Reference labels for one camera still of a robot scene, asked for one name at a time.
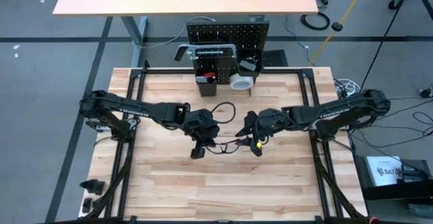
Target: gray floor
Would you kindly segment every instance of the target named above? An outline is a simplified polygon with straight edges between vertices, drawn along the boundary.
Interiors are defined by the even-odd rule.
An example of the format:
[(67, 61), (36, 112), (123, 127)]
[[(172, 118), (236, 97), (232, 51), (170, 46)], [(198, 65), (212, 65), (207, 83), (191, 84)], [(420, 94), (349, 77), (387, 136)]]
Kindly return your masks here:
[[(0, 38), (5, 37), (100, 37), (105, 18), (54, 18), (51, 12), (57, 0), (1, 0)], [(359, 0), (338, 33), (342, 37), (380, 37), (384, 34), (393, 11), (390, 0)], [(332, 21), (339, 20), (351, 0), (331, 0), (325, 13)], [(174, 37), (189, 16), (149, 17), (147, 36)], [(247, 16), (215, 16), (218, 21), (248, 20)], [(270, 36), (290, 36), (284, 28), (284, 16), (267, 16)], [(289, 16), (288, 27), (298, 36), (326, 37), (330, 29), (314, 31), (299, 22), (299, 16)], [(407, 0), (389, 36), (433, 36), (433, 20), (421, 0)], [(125, 37), (127, 32), (115, 18), (110, 37)], [(310, 56), (320, 42), (308, 45)], [(191, 66), (190, 62), (174, 62), (180, 43), (171, 43), (146, 51), (151, 66)], [(3, 142), (0, 146), (0, 223), (43, 222), (60, 172), (64, 154), (95, 57), (97, 43), (0, 43), (0, 118)], [(331, 42), (317, 60), (319, 66), (331, 66), (336, 78), (348, 78), (358, 83), (367, 71), (378, 42)], [(431, 42), (387, 42), (378, 56), (367, 88), (377, 88), (387, 97), (417, 96), (426, 87), (433, 69)], [(304, 51), (295, 42), (268, 42), (266, 50), (284, 49), (289, 66), (306, 66)], [(101, 60), (94, 89), (107, 89), (112, 69), (127, 67), (133, 47), (130, 43), (108, 43)], [(392, 111), (416, 105), (422, 100), (397, 100)], [(431, 104), (401, 112), (378, 122), (378, 125), (406, 126), (425, 129), (412, 119), (415, 111), (433, 115)], [(368, 128), (364, 130), (371, 143), (385, 145), (418, 137), (411, 131)], [(71, 174), (58, 213), (59, 220), (74, 219), (80, 208), (83, 190), (78, 183), (86, 179), (92, 155), (95, 132), (83, 128)], [(359, 141), (357, 154), (380, 155)], [(407, 159), (426, 159), (433, 167), (430, 138), (413, 143), (384, 148), (387, 154)], [(385, 219), (428, 223), (414, 217), (405, 207), (393, 202), (369, 203), (373, 215)]]

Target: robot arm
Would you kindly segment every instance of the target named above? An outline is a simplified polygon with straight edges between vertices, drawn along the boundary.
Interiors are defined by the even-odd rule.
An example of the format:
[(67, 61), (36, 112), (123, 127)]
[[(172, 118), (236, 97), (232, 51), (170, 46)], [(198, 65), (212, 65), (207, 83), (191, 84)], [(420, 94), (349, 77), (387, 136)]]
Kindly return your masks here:
[(189, 104), (138, 102), (105, 91), (92, 91), (81, 100), (80, 113), (84, 117), (98, 119), (111, 129), (114, 139), (128, 142), (131, 139), (130, 122), (119, 120), (112, 112), (150, 118), (168, 130), (181, 129), (196, 141), (196, 147), (191, 151), (193, 159), (204, 157), (204, 147), (215, 146), (214, 138), (219, 132), (218, 123), (209, 110), (191, 112)]
[[(366, 90), (344, 99), (318, 106), (292, 106), (281, 110), (266, 109), (258, 113), (249, 112), (244, 119), (244, 128), (236, 134), (237, 137), (252, 135), (237, 144), (248, 145), (256, 156), (261, 156), (260, 141), (265, 141), (282, 130), (305, 131), (316, 120), (318, 139), (332, 138), (337, 130), (346, 125), (351, 128), (361, 128), (370, 125), (378, 116), (383, 116), (390, 110), (390, 101), (382, 91)], [(330, 120), (320, 120), (336, 116)], [(365, 122), (358, 119), (370, 116)]]

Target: white tape roll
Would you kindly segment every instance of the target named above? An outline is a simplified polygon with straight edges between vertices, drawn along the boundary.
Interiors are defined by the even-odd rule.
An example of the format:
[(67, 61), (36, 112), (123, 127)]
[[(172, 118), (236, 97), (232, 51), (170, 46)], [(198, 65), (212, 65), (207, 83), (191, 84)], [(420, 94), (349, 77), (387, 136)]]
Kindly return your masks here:
[(230, 87), (236, 90), (249, 89), (254, 85), (252, 77), (242, 77), (239, 74), (230, 76)]

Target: black pegboard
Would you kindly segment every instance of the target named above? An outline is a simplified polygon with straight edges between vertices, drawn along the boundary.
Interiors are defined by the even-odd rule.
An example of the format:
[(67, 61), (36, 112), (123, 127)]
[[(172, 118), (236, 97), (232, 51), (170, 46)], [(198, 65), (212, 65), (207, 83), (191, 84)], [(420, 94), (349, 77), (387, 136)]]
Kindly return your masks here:
[[(193, 23), (187, 24), (189, 43), (193, 45), (234, 44), (236, 49), (263, 50), (269, 22)], [(217, 83), (228, 85), (230, 76), (237, 72), (238, 60), (224, 51), (221, 55), (200, 55), (194, 68), (217, 73)]]

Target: red object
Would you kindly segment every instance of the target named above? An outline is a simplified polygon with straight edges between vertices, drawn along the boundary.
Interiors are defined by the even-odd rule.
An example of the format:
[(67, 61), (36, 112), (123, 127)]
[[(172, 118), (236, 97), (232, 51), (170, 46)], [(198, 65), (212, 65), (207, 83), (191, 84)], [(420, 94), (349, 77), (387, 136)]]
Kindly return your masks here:
[(205, 77), (212, 77), (212, 76), (216, 76), (217, 74), (216, 73), (214, 73), (214, 72), (207, 72), (207, 73), (205, 73), (205, 74), (202, 74), (202, 76), (205, 76)]
[(379, 219), (377, 217), (372, 217), (370, 218), (370, 221), (368, 222), (369, 224), (376, 224), (378, 223)]

